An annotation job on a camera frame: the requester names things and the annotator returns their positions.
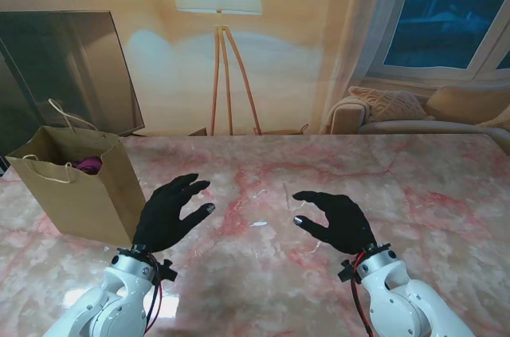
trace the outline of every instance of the brown paper bag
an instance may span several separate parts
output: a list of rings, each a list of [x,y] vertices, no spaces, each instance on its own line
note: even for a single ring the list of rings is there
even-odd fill
[[[103,161],[97,175],[65,166],[90,156]],[[131,244],[145,198],[117,135],[44,126],[7,160],[60,232]]]

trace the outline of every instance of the marble table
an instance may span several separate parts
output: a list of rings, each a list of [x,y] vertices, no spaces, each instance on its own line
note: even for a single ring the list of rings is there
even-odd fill
[[[336,276],[346,256],[292,223],[297,214],[326,222],[292,199],[299,190],[349,195],[378,242],[391,242],[410,275],[432,284],[476,335],[510,335],[510,162],[487,136],[133,137],[125,145],[147,197],[198,172],[212,184],[184,214],[217,205],[159,254],[178,279],[164,283],[148,335],[365,335]],[[59,234],[10,169],[0,180],[0,336],[40,336],[102,281],[114,254],[113,245]]]

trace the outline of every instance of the white curtain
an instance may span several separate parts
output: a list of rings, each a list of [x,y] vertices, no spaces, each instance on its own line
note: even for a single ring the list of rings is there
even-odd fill
[[[333,59],[321,69],[312,113],[312,130],[318,131],[331,107],[349,86],[364,76],[382,39],[395,0],[348,0],[347,10],[335,11],[330,1],[324,42],[336,46]]]

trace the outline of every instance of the window frame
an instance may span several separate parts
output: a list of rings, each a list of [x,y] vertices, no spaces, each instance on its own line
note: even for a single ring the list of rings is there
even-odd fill
[[[384,61],[393,41],[395,30],[406,0],[395,0],[390,19],[382,36],[375,57],[368,71],[368,76],[416,78],[431,80],[473,80],[482,78],[495,80],[510,76],[510,69],[496,70],[507,51],[510,51],[510,0],[504,0],[494,17],[487,33],[484,35],[477,51],[469,62],[468,68],[458,69],[445,66],[406,67],[385,65]]]

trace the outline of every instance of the black glove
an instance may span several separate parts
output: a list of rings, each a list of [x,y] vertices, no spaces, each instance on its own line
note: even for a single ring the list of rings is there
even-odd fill
[[[180,220],[182,207],[210,184],[205,180],[193,183],[197,178],[198,174],[179,176],[154,191],[143,208],[133,244],[146,245],[150,253],[163,251],[181,241],[214,211],[214,204],[206,203]]]
[[[301,191],[292,196],[296,200],[314,203],[326,213],[329,226],[323,227],[305,216],[294,217],[294,222],[313,237],[332,245],[340,252],[355,255],[370,244],[375,237],[368,220],[359,206],[346,195]]]

